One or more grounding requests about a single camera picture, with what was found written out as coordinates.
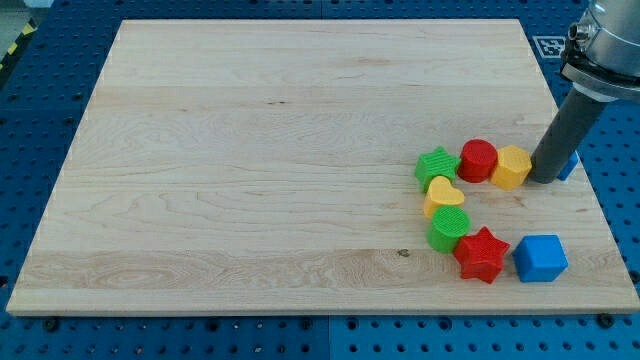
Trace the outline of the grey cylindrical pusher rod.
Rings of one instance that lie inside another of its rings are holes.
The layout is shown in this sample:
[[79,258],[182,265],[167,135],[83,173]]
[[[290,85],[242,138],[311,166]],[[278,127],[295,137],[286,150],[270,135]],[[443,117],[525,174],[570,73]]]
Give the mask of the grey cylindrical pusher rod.
[[529,178],[551,183],[588,134],[607,106],[582,92],[571,89],[554,119],[531,155]]

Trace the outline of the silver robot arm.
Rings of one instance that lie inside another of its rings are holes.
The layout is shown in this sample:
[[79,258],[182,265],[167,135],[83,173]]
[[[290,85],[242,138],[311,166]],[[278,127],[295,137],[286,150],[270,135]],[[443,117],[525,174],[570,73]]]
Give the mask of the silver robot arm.
[[552,182],[611,102],[639,100],[639,3],[591,1],[570,25],[560,75],[572,83],[531,155],[529,178]]

